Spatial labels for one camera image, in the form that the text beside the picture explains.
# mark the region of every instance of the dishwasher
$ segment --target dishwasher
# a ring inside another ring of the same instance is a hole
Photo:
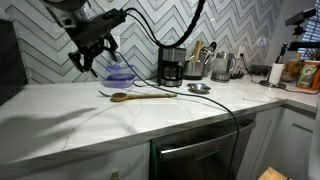
[[[237,117],[240,133],[229,179],[236,179],[255,115]],[[150,180],[225,180],[236,133],[234,119],[227,119],[152,140]]]

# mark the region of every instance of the white countertop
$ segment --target white countertop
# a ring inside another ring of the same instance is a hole
[[[191,81],[183,82],[180,88],[168,89],[189,93],[186,84]],[[197,82],[211,87],[210,94],[203,96],[233,112],[258,111],[286,103],[316,112],[316,95],[263,87],[251,83],[249,77],[229,83],[208,78]],[[288,89],[301,91],[293,85]],[[174,128],[183,125],[188,129],[229,117],[225,110],[204,99],[178,96],[114,103],[98,90],[110,95],[115,92],[163,93],[152,87],[105,88],[99,82],[28,85],[0,107],[0,165],[45,155],[60,156],[60,152],[71,149],[87,152],[93,145],[101,146],[101,150],[106,148],[105,142],[119,140],[128,144],[149,140],[170,132],[168,127],[173,127],[174,132]]]

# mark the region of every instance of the cabinet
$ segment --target cabinet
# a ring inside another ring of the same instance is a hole
[[[319,179],[319,131],[314,113],[282,108],[257,175],[272,167],[293,179]]]
[[[21,180],[121,180],[149,178],[149,143],[21,178]]]
[[[270,141],[281,107],[258,112],[256,128],[252,130],[245,150],[237,180],[256,180],[258,166]]]

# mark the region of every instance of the wall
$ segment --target wall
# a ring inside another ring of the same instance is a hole
[[[187,29],[196,0],[91,0],[92,14],[111,8],[135,7],[151,24],[156,37],[172,43]],[[206,45],[218,43],[217,52],[236,53],[245,47],[248,62],[263,64],[273,37],[282,0],[208,0],[192,35],[184,43],[190,55],[195,42],[202,39]],[[80,73],[68,59],[67,53],[76,48],[66,32],[58,27],[39,0],[1,0],[0,7],[15,19],[21,53],[29,83],[64,83],[94,81],[89,73]],[[147,39],[142,28],[132,18],[112,31],[120,37],[121,52],[137,66],[143,77],[155,75],[158,48]],[[107,53],[96,58],[93,68],[98,80],[109,72]]]
[[[287,43],[290,45],[290,42],[295,38],[292,35],[295,26],[286,27],[285,21],[303,10],[313,8],[314,5],[315,0],[284,0],[265,64],[270,65],[274,63],[280,54],[282,44]],[[283,57],[283,62],[285,63],[287,60],[294,58],[294,54],[296,54],[295,51],[287,51]]]

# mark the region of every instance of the dishwasher handle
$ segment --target dishwasher handle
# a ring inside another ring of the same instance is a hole
[[[246,126],[240,128],[239,133],[251,131],[252,129],[255,128],[255,126],[256,126],[256,122],[251,121]],[[228,134],[225,134],[223,136],[220,136],[218,138],[211,139],[208,141],[203,141],[200,143],[196,143],[196,144],[192,144],[192,145],[188,145],[188,146],[184,146],[184,147],[179,147],[179,148],[175,148],[175,149],[160,151],[160,160],[165,161],[165,160],[175,159],[175,158],[179,158],[182,156],[193,154],[194,152],[197,152],[197,151],[208,150],[210,148],[214,149],[215,147],[220,146],[224,142],[231,139],[236,134],[237,134],[237,131],[235,130],[233,132],[230,132]]]

